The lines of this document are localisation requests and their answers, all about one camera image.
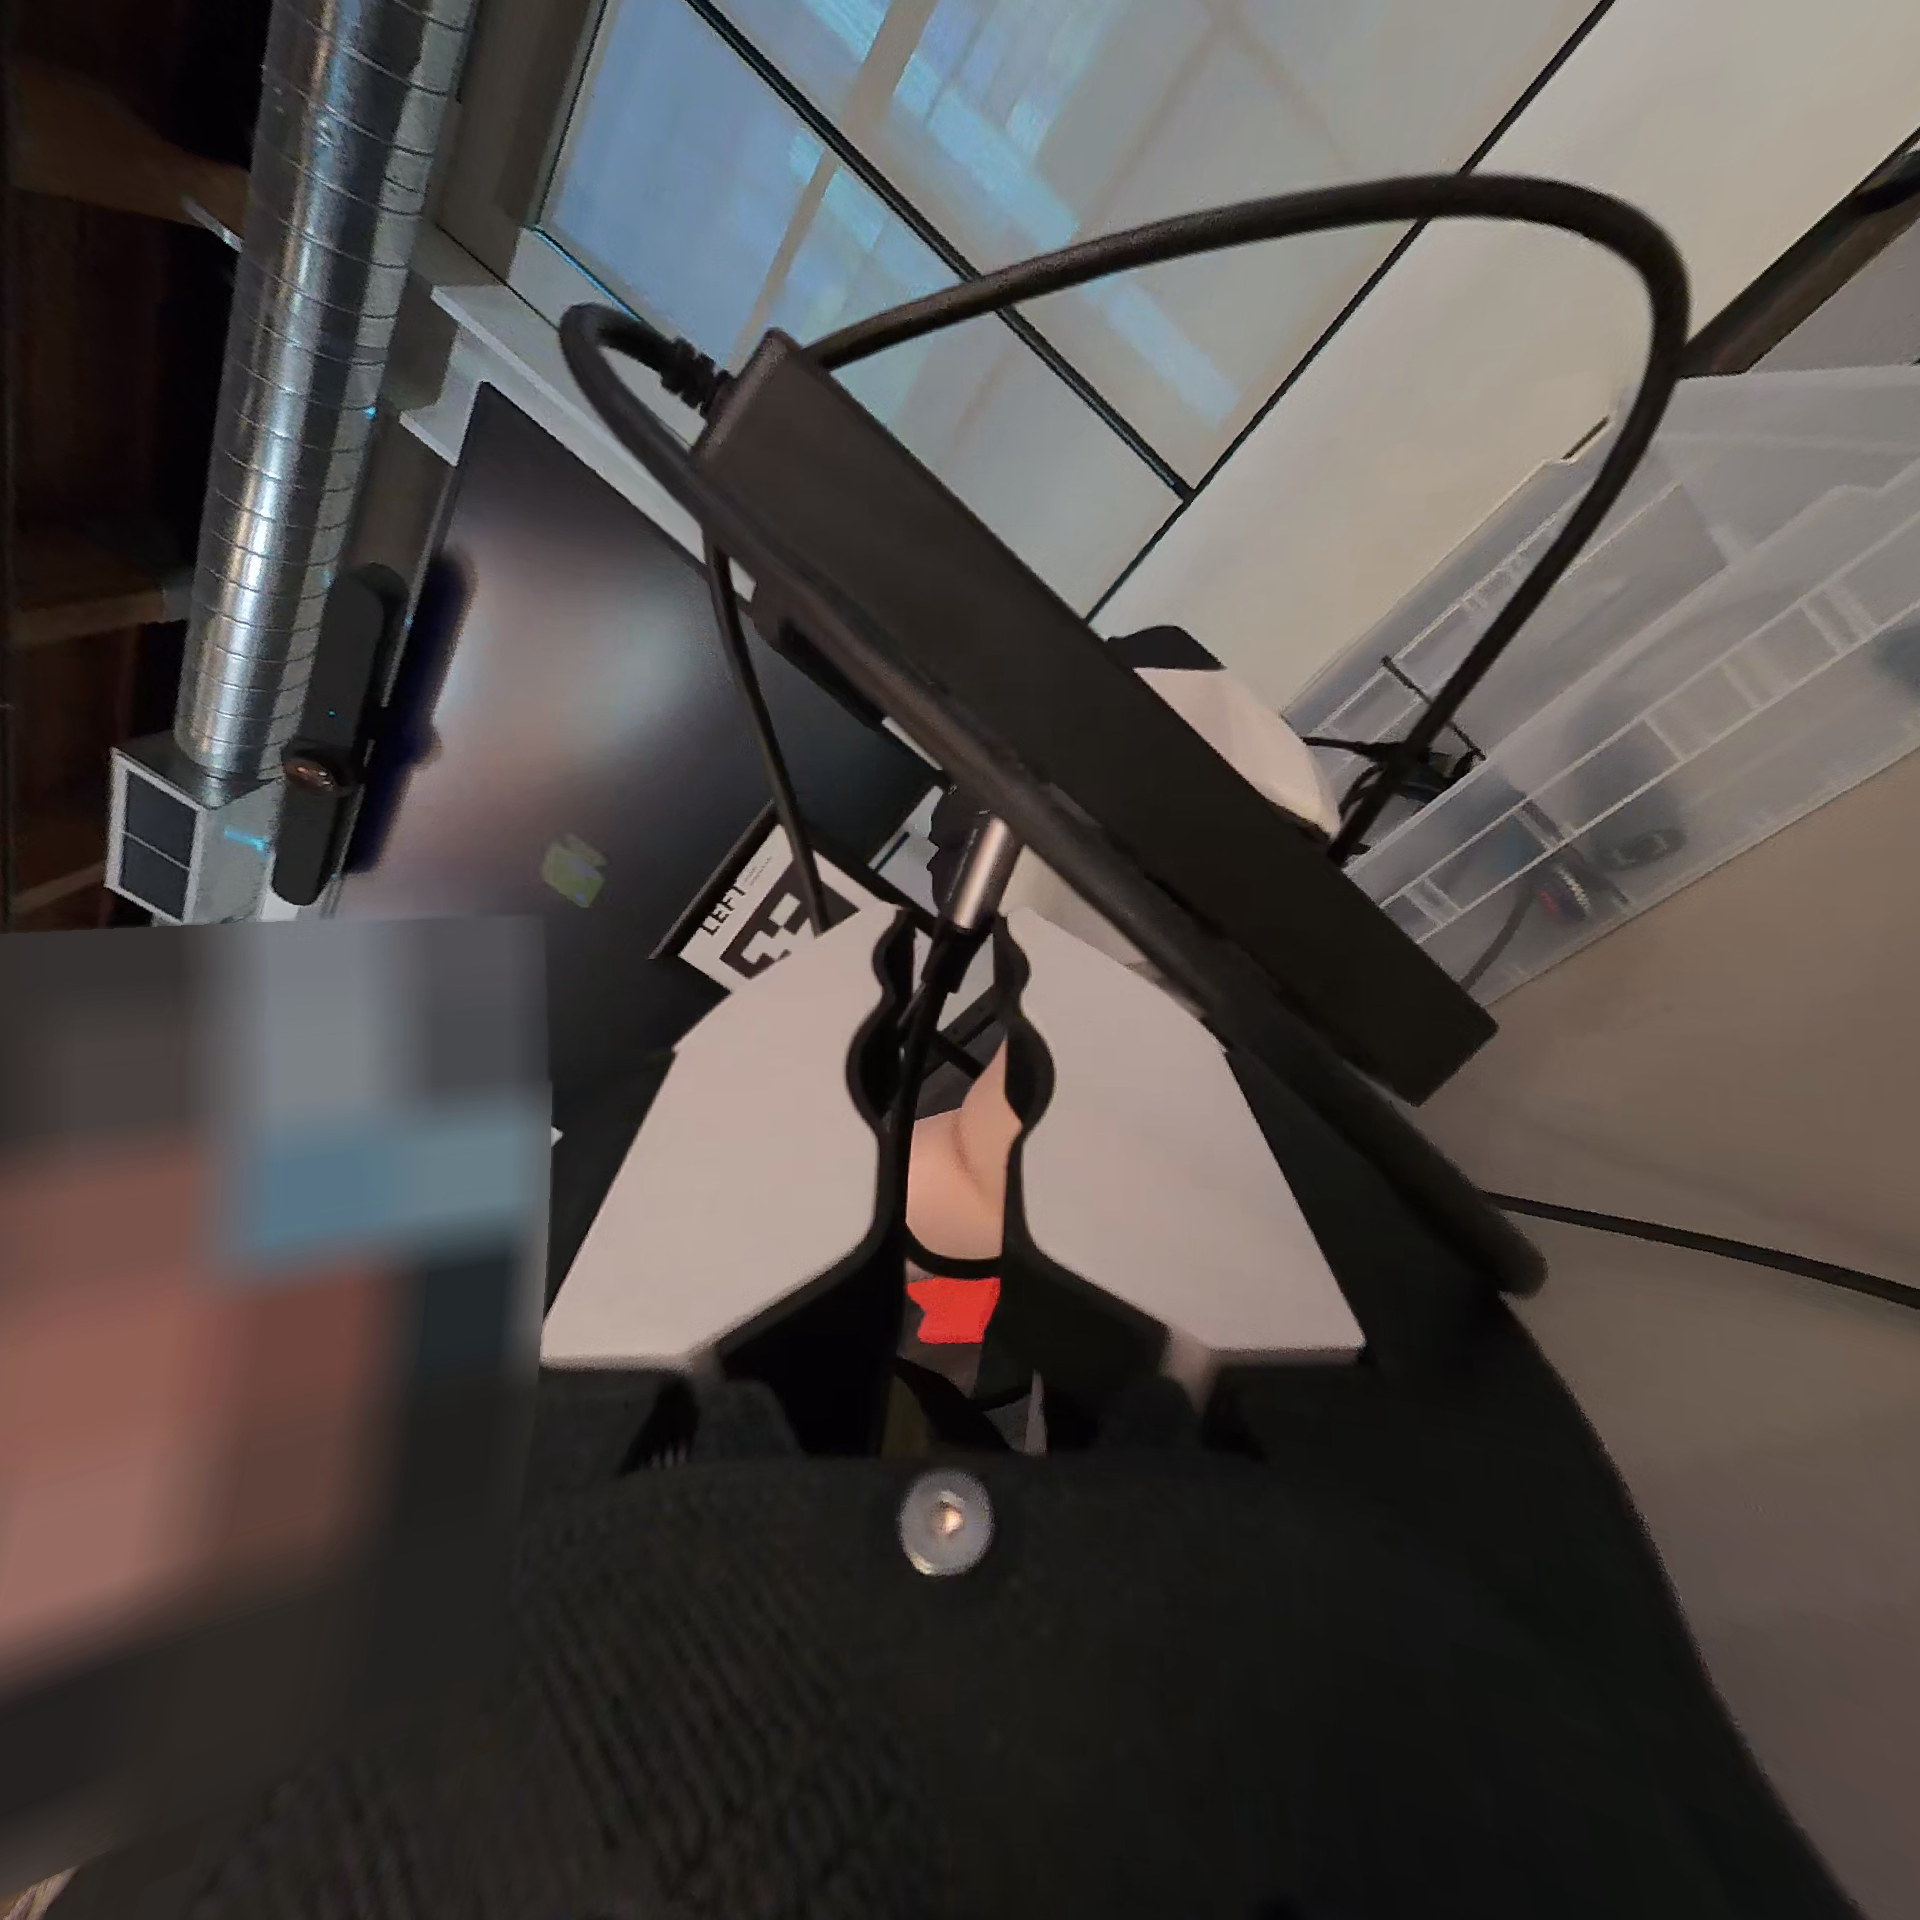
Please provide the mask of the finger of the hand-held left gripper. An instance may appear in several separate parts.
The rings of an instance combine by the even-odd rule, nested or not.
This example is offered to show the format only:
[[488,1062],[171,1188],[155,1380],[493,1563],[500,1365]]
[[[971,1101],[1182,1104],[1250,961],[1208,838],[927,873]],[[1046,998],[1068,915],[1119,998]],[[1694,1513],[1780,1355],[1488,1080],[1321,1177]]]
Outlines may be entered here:
[[1333,780],[1309,743],[1182,628],[1118,637],[1129,665],[1241,780],[1302,821],[1321,844],[1340,832]]

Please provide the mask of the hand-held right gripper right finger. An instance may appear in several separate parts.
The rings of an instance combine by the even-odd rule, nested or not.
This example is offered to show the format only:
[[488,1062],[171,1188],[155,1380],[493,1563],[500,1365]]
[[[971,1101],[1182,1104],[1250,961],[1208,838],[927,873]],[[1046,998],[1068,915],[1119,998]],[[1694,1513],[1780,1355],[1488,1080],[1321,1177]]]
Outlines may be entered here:
[[1095,947],[998,947],[996,989],[1022,1137],[988,1333],[1046,1414],[1352,1368],[1358,1311],[1205,1026]]

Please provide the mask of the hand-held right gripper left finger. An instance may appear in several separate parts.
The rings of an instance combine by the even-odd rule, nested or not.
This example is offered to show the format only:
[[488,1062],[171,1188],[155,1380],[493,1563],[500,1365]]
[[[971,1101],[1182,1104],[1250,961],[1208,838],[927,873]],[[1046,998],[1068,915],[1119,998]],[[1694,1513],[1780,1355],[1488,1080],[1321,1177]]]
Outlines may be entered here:
[[544,1370],[753,1380],[789,1420],[883,1416],[915,973],[778,962],[681,1038],[543,1318]]

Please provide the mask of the black USB hub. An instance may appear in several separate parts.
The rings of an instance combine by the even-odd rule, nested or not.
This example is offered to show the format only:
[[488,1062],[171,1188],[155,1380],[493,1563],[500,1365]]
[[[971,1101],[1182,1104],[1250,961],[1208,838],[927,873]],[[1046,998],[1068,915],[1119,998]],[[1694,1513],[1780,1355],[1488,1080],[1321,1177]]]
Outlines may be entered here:
[[1411,1104],[1497,1034],[796,338],[761,338],[692,472],[782,639],[1001,813],[1218,1033],[1268,1062],[1312,1034]]

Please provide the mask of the clear plastic bin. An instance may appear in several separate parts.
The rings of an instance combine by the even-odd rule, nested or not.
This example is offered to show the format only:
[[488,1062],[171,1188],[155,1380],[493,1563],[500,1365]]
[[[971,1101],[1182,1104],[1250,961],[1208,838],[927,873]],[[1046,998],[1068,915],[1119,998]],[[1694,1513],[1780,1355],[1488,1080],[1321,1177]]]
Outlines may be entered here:
[[1916,364],[1676,384],[1356,885],[1478,1003],[1916,747]]

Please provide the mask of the person's left hand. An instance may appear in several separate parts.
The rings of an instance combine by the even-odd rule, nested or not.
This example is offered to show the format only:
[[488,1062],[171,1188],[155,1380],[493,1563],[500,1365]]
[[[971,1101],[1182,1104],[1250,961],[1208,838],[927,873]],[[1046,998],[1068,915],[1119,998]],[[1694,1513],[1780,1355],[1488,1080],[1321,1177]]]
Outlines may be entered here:
[[919,1120],[903,1182],[903,1229],[919,1272],[982,1281],[1001,1256],[1008,1155],[1022,1137],[1001,1040],[950,1112]]

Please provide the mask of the black monitor screen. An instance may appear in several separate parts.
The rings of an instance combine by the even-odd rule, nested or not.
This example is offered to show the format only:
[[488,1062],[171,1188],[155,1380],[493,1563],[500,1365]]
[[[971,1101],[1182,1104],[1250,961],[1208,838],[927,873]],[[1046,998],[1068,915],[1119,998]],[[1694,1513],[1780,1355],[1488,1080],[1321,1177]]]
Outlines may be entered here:
[[344,915],[540,918],[553,965],[647,961],[770,805],[704,561],[493,384],[407,665]]

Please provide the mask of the silver ventilation duct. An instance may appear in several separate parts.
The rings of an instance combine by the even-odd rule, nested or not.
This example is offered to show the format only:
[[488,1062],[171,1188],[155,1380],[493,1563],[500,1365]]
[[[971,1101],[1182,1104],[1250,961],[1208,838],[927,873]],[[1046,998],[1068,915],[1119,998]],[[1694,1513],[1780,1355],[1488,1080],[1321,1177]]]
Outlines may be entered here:
[[472,3],[275,3],[175,719],[112,754],[103,885],[252,920],[320,675]]

